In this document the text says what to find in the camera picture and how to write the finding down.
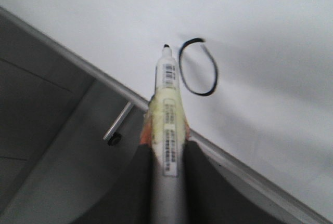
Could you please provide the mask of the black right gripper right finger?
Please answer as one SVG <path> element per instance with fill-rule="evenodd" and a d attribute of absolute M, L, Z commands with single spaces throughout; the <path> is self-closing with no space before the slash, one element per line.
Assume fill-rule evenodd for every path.
<path fill-rule="evenodd" d="M 184 148 L 190 223 L 275 223 L 276 218 L 238 192 L 194 141 Z"/>

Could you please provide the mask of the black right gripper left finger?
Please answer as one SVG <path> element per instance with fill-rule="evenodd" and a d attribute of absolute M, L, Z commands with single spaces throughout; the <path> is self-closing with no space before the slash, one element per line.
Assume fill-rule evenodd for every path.
<path fill-rule="evenodd" d="M 152 148 L 140 144 L 111 190 L 73 223 L 149 223 Z"/>

